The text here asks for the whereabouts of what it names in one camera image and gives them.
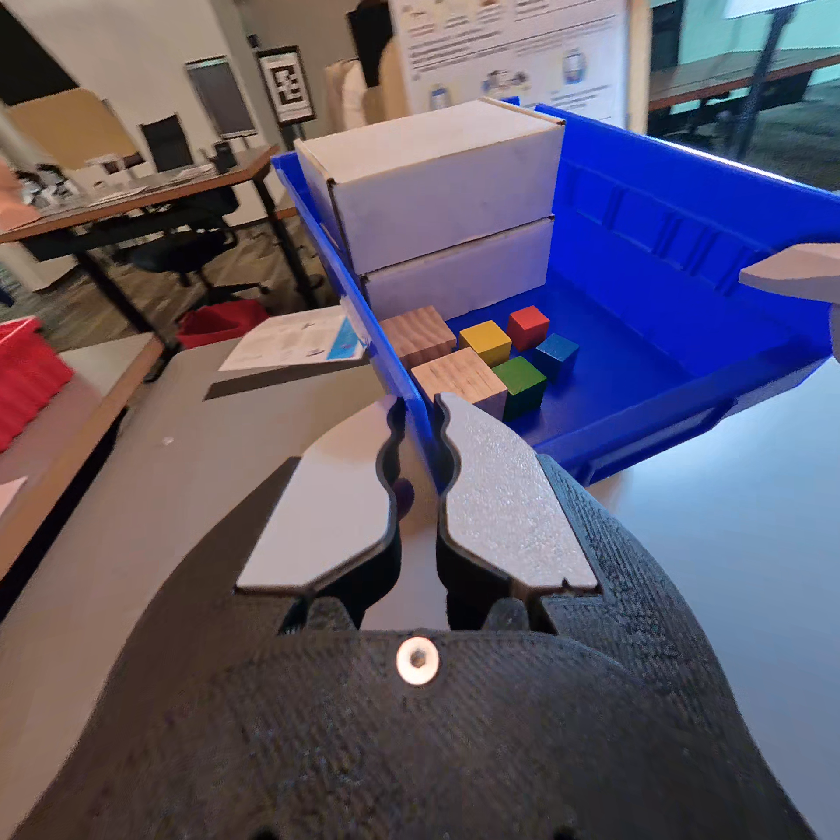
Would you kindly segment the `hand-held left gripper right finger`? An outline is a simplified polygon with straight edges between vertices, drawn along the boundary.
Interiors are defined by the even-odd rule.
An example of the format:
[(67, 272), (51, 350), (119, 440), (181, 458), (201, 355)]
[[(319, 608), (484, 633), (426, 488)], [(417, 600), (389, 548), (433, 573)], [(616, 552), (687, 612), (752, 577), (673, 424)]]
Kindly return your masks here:
[(439, 498), (437, 572), (468, 603), (591, 595), (599, 581), (533, 448), (452, 393), (436, 396), (451, 475)]

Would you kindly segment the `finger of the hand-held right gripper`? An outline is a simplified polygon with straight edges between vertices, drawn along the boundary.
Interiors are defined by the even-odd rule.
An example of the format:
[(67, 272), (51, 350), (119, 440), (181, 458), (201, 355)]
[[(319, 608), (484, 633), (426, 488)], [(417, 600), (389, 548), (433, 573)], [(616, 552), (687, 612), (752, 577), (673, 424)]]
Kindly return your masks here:
[(839, 245), (793, 245), (741, 269), (739, 283), (787, 298), (839, 303)]

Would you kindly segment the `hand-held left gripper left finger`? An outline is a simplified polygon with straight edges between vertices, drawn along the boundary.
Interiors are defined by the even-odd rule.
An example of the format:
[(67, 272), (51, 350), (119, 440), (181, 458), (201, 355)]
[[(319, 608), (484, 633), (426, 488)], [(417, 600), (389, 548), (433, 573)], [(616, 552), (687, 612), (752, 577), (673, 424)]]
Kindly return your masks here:
[(309, 604), (372, 606), (402, 567), (400, 520), (415, 500), (402, 477), (406, 405), (387, 395), (320, 436), (299, 458), (235, 589)]

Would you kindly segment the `small green cube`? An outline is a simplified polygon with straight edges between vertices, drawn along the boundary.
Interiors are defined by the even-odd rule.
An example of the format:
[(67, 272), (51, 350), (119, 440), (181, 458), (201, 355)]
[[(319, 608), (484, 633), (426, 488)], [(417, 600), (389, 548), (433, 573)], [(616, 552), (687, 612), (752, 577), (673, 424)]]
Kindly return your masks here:
[(504, 422), (509, 424), (541, 408), (548, 378), (534, 364), (519, 355), (491, 369), (507, 388)]

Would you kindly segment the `blue plastic bin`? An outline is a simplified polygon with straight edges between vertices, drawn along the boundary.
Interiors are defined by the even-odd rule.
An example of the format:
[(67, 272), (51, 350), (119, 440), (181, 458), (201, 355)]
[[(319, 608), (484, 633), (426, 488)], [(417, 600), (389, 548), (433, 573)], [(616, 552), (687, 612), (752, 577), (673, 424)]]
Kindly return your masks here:
[[(588, 486), (801, 384), (829, 356), (830, 303), (739, 283), (793, 245), (838, 241), (838, 197), (696, 150), (538, 105), (565, 120), (545, 284), (447, 320), (455, 332), (535, 306), (580, 345), (568, 379), (509, 423)], [(333, 288), (438, 489), (430, 409), (322, 224), (296, 152), (272, 160)]]

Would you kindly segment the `small blue cube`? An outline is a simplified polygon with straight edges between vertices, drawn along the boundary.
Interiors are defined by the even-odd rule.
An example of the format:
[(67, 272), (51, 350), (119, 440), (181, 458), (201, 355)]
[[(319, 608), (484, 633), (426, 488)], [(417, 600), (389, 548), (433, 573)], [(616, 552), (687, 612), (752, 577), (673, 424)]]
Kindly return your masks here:
[(568, 379), (580, 352), (580, 345), (552, 332), (532, 352), (531, 362), (550, 382)]

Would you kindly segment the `small yellow cube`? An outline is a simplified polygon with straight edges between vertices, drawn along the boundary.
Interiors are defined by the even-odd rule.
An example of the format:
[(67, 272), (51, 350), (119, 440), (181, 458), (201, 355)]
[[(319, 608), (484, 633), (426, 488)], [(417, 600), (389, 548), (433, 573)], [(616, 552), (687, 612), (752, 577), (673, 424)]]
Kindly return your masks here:
[(510, 359), (511, 337), (495, 322), (485, 321), (458, 332), (458, 347), (470, 348), (491, 369)]

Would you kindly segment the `small red cube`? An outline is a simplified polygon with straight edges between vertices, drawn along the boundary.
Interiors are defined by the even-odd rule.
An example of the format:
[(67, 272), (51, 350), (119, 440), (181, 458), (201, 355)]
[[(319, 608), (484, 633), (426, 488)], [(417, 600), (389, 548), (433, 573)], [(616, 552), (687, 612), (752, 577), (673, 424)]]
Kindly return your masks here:
[(520, 354), (536, 349), (548, 337), (550, 319), (537, 307), (529, 306), (512, 312), (506, 333), (512, 347)]

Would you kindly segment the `white cardboard box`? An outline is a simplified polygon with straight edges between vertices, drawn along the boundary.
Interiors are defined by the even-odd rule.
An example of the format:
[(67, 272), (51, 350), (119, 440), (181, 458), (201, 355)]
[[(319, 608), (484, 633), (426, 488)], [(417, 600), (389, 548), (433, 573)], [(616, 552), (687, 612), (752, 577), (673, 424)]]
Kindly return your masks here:
[(322, 224), (356, 276), (552, 213), (565, 120), (481, 98), (297, 140)]
[(487, 308), (545, 284), (552, 215), (360, 278), (379, 320), (432, 307), (444, 320)]

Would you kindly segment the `natural wooden cube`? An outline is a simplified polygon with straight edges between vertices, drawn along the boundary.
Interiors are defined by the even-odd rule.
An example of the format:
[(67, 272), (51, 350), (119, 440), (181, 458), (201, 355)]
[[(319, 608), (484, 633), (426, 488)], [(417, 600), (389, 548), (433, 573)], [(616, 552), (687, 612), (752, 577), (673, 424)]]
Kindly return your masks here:
[(452, 392), (497, 420), (503, 420), (508, 389), (471, 348), (420, 364), (410, 373), (430, 409), (437, 394)]
[(407, 371), (457, 349), (456, 336), (433, 306), (385, 319), (380, 326)]

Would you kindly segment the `printed paper leaflet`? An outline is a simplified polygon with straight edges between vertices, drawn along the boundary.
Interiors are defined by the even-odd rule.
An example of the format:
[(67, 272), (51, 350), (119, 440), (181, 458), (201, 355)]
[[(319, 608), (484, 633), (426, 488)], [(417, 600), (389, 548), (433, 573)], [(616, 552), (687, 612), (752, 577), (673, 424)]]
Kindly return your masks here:
[(341, 306), (268, 318), (249, 331), (220, 365), (221, 372), (257, 371), (357, 361), (364, 345)]

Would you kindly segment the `long wooden table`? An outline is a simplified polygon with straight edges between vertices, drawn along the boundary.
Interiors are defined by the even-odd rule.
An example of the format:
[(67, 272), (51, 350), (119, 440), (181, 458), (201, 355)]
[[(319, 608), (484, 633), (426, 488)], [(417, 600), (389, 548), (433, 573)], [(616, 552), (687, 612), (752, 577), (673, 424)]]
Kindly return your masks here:
[[(759, 59), (759, 51), (737, 51), (654, 71), (649, 80), (647, 109), (655, 112), (749, 88)], [(838, 47), (778, 49), (766, 80), (777, 81), (838, 64)]]

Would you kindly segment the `red bin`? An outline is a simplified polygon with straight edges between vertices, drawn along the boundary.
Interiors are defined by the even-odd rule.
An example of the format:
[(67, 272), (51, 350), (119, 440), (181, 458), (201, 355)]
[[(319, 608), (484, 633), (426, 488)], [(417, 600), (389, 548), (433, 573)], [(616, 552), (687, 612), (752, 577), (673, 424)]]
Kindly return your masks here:
[(270, 314), (256, 300), (234, 300), (186, 312), (177, 323), (176, 338), (186, 350), (244, 337)]

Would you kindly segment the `grey table with wooden edge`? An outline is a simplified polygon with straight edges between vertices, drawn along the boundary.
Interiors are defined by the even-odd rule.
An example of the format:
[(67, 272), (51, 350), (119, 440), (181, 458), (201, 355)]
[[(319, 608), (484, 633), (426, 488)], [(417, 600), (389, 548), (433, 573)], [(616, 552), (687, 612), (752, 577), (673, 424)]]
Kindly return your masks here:
[(1, 576), (26, 545), (161, 357), (151, 333), (60, 354), (73, 378), (1, 455), (1, 483), (26, 476), (1, 518)]

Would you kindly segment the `red ribbed object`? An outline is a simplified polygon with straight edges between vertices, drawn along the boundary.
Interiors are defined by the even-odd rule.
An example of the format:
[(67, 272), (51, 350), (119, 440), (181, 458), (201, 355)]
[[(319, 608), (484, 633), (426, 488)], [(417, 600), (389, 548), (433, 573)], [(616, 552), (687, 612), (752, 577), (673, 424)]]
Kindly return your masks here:
[(40, 328), (41, 322), (33, 317), (1, 325), (1, 452), (75, 374)]

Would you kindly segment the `wooden desk with black legs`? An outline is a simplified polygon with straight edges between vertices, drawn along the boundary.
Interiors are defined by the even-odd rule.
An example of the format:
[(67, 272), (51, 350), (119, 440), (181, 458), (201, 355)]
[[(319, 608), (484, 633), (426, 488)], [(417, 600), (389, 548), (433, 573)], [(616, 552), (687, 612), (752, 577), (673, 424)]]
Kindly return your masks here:
[(304, 301), (305, 309), (320, 307), (316, 297), (314, 278), (305, 270), (292, 238), (285, 226), (284, 217), (278, 215), (277, 205), (266, 188), (266, 178), (273, 172), (272, 158), (280, 152), (277, 145), (262, 146), (235, 153), (236, 165), (225, 173), (211, 170), (189, 180), (177, 180), (171, 173), (145, 176), (134, 182), (129, 195), (119, 194), (115, 198), (94, 203), (84, 198), (68, 208), (39, 216), (27, 224), (3, 230), (2, 244), (21, 244), (39, 260), (71, 256), (88, 274), (95, 287), (108, 299), (119, 313), (138, 333), (151, 333), (162, 343), (164, 357), (170, 359), (176, 352), (173, 343), (137, 309), (99, 263), (92, 252), (108, 245), (123, 242), (144, 235), (159, 234), (173, 228), (167, 224), (162, 213), (143, 213), (120, 222), (110, 232), (78, 234), (77, 228), (98, 224), (103, 220), (125, 217), (132, 211), (144, 210), (156, 205), (171, 205), (192, 196), (202, 196), (213, 190), (251, 183), (261, 201), (267, 221), (295, 281), (298, 295)]

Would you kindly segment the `printed poster on wooden board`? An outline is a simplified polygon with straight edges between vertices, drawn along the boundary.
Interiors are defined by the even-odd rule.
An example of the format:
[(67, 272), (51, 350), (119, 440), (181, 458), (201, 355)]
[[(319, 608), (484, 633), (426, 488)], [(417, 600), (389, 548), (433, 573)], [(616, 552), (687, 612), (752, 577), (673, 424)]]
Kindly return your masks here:
[(386, 112), (406, 116), (482, 97), (546, 104), (644, 134), (652, 8), (647, 1), (388, 2)]

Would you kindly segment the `black office chair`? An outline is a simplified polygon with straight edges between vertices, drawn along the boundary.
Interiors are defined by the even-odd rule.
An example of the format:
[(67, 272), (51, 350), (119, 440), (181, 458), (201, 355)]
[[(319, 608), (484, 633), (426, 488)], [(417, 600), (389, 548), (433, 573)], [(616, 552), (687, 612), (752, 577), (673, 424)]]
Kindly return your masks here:
[[(159, 173), (193, 165), (182, 124), (176, 114), (163, 120), (144, 124), (141, 131), (149, 146)], [(218, 187), (180, 200), (174, 210), (196, 210), (198, 219), (188, 223), (188, 230), (166, 232), (160, 238), (130, 251), (132, 266), (155, 275), (176, 274), (183, 287), (192, 285), (195, 275), (206, 290), (209, 303), (232, 299), (235, 293), (256, 288), (263, 295), (270, 289), (257, 282), (234, 284), (226, 289), (214, 287), (204, 274), (204, 268), (216, 257), (238, 244), (236, 232), (227, 224), (225, 216), (239, 208), (235, 190), (231, 186)]]

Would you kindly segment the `grey flipchart board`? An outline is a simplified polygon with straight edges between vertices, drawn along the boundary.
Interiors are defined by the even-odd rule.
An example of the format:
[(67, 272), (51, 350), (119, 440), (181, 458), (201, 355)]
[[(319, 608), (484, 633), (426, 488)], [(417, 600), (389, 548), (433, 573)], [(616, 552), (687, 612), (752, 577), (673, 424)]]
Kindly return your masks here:
[(220, 140), (256, 137), (258, 129), (226, 56), (189, 61), (184, 69)]

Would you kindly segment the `black framed code sign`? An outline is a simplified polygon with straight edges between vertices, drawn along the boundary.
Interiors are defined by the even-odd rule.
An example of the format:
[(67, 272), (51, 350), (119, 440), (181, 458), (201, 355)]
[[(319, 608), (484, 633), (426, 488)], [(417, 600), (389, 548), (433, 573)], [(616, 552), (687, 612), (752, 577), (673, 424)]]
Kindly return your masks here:
[(305, 140), (304, 123), (318, 116), (298, 45), (254, 51), (259, 74), (288, 152)]

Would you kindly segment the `brown cardboard sheet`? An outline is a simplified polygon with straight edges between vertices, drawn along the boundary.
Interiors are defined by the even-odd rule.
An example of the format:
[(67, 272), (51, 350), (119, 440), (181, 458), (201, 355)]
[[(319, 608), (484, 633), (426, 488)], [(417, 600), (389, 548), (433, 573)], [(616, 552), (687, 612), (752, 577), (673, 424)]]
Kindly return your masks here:
[(7, 109), (16, 128), (63, 169), (80, 171), (100, 159), (140, 153), (134, 137), (92, 91), (74, 88)]

